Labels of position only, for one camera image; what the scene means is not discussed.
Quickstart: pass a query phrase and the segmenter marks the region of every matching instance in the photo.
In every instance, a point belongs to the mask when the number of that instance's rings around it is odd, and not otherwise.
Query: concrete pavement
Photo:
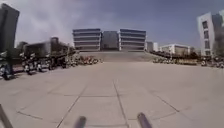
[[[215,68],[106,62],[0,80],[0,103],[15,128],[72,128],[79,116],[86,128],[140,128],[140,112],[153,128],[221,128],[223,78]]]

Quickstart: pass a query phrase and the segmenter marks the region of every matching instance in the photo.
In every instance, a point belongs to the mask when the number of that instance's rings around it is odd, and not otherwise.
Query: sky
[[[20,11],[16,43],[58,36],[72,44],[72,29],[147,31],[159,45],[199,47],[197,17],[224,9],[224,0],[0,0]]]

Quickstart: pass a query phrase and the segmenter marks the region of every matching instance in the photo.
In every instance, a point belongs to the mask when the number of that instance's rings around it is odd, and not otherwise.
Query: white building
[[[161,46],[160,51],[176,55],[183,55],[190,54],[193,51],[193,47],[180,44],[169,44]]]
[[[216,35],[224,31],[224,10],[218,14],[204,14],[197,18],[201,42],[201,55],[214,56],[213,45]]]
[[[74,29],[73,38],[79,51],[100,51],[102,31],[99,28]]]
[[[159,51],[159,44],[157,42],[153,42],[153,50],[156,52]]]
[[[120,29],[118,33],[120,51],[144,51],[146,49],[146,31]]]

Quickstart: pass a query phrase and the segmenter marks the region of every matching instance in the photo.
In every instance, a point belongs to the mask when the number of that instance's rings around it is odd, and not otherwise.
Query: window
[[[208,28],[208,22],[207,21],[202,22],[202,26],[203,26],[204,29],[207,29]]]
[[[211,55],[211,52],[210,51],[205,51],[205,55],[206,56],[210,56]]]
[[[209,39],[208,31],[204,31],[204,38],[205,38],[205,39]]]
[[[205,41],[205,48],[210,49],[210,42],[208,40]]]

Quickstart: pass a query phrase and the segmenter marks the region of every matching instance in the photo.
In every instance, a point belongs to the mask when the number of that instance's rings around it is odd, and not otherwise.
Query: building
[[[101,29],[74,29],[75,49],[79,51],[100,51]]]
[[[224,32],[224,10],[218,14],[204,14],[197,18],[202,56],[215,56],[213,45],[217,35]]]
[[[120,29],[119,50],[122,51],[144,51],[146,31]]]
[[[60,42],[57,37],[53,37],[49,41],[27,44],[24,46],[24,51],[25,54],[35,53],[38,57],[45,57],[48,54],[52,56],[60,56],[67,54],[68,48],[74,50],[73,47]]]
[[[161,46],[160,51],[172,53],[175,55],[189,55],[193,52],[193,47],[180,44],[169,44]]]
[[[0,6],[0,52],[9,50],[13,53],[19,11],[1,4]]]
[[[119,37],[117,31],[104,31],[102,35],[101,50],[119,50]]]
[[[159,51],[158,43],[147,41],[145,44],[146,44],[145,47],[146,47],[147,52],[151,52],[151,51],[158,52]]]

